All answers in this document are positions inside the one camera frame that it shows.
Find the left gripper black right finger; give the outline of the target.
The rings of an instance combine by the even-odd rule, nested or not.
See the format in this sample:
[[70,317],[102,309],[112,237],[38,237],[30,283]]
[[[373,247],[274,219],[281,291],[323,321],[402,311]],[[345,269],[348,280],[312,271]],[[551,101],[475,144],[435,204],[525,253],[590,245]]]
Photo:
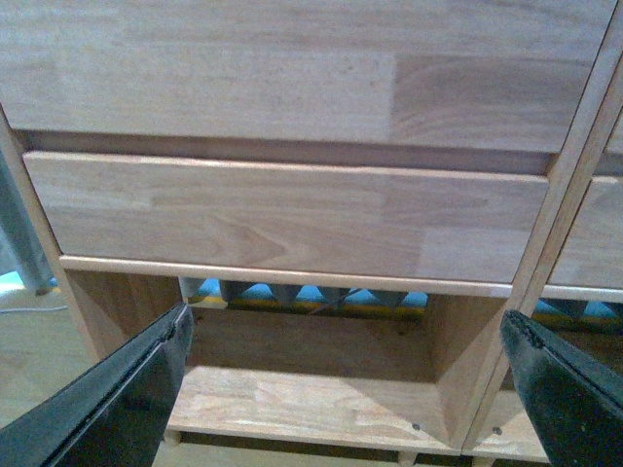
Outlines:
[[553,466],[622,464],[622,376],[524,313],[503,313],[514,387]]

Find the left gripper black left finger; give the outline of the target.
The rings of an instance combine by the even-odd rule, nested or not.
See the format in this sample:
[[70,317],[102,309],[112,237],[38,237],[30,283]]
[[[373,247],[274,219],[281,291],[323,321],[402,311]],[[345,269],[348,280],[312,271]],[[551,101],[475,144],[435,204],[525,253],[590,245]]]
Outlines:
[[150,466],[194,330],[180,303],[1,430],[4,466]]

